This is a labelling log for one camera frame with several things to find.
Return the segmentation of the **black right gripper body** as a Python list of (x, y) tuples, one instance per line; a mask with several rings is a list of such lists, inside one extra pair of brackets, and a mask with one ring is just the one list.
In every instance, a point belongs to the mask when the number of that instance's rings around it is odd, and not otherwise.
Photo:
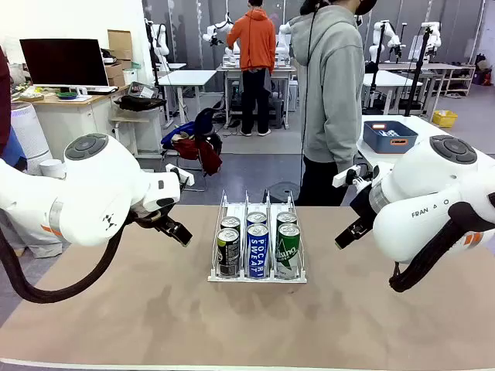
[(372, 185), (371, 181), (353, 181), (356, 197), (350, 207), (358, 215), (350, 228), (372, 228), (377, 214), (381, 210), (381, 185)]

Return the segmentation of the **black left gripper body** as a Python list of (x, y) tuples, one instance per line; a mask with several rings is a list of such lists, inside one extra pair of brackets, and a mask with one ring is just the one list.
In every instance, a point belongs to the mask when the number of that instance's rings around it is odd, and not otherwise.
[(145, 229), (156, 229), (162, 232), (171, 232), (175, 229), (175, 221), (169, 217), (169, 212), (174, 204), (161, 207), (156, 211), (149, 212), (142, 205), (136, 204), (129, 210), (131, 222), (137, 223)]

